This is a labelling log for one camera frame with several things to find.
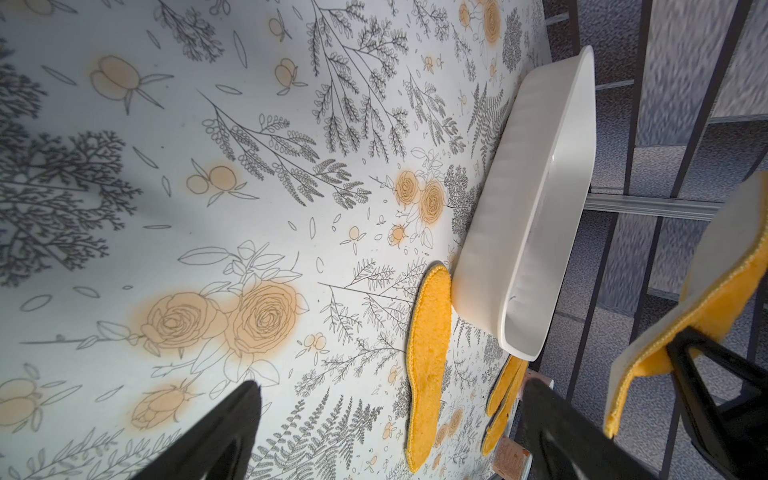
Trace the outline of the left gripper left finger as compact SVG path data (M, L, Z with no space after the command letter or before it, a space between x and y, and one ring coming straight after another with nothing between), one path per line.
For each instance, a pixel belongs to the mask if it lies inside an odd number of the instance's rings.
M261 416L261 387L246 381L135 477L243 479Z

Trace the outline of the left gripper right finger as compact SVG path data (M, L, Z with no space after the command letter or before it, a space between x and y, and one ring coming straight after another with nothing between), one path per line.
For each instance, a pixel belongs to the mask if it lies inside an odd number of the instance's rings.
M646 479L655 475L538 379L523 389L523 439L538 479Z

